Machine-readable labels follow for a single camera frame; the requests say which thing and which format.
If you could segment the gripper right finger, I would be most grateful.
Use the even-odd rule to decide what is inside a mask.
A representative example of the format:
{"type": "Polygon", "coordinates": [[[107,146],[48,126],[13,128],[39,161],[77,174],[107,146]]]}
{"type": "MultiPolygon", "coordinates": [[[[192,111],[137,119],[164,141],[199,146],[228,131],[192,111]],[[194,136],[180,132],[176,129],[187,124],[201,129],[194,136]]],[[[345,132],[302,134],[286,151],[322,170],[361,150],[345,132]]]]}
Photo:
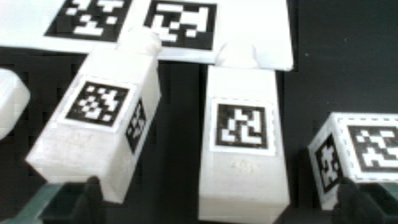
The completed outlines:
{"type": "Polygon", "coordinates": [[[398,224],[398,183],[341,180],[332,224],[398,224]]]}

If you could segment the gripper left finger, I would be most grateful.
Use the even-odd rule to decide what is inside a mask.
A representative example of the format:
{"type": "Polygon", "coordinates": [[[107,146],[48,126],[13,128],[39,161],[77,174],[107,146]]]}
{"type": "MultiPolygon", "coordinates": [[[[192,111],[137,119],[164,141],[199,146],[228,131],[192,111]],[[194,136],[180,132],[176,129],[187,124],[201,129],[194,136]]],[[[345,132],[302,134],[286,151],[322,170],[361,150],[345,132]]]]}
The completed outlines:
{"type": "Polygon", "coordinates": [[[105,224],[100,179],[46,183],[11,224],[105,224]]]}

